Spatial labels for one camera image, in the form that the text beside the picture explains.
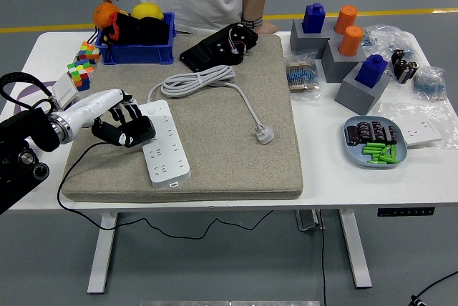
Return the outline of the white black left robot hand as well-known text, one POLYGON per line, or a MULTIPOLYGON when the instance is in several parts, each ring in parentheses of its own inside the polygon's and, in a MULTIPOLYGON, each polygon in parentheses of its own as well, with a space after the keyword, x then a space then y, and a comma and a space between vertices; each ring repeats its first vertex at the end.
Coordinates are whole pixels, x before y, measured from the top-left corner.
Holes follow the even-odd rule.
POLYGON ((78 101, 61 118, 66 122, 66 141, 73 141, 82 128, 116 146, 133 147, 155 137, 150 118, 140 111, 137 100, 121 89, 97 92, 78 101))

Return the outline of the person's left hand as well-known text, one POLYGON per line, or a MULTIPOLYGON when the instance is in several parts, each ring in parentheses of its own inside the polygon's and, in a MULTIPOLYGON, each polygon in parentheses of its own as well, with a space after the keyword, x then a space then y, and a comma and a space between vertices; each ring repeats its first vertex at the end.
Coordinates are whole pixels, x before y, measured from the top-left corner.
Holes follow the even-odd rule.
POLYGON ((255 27, 253 30, 257 34, 274 34, 279 31, 279 28, 269 21, 263 21, 260 26, 255 27))

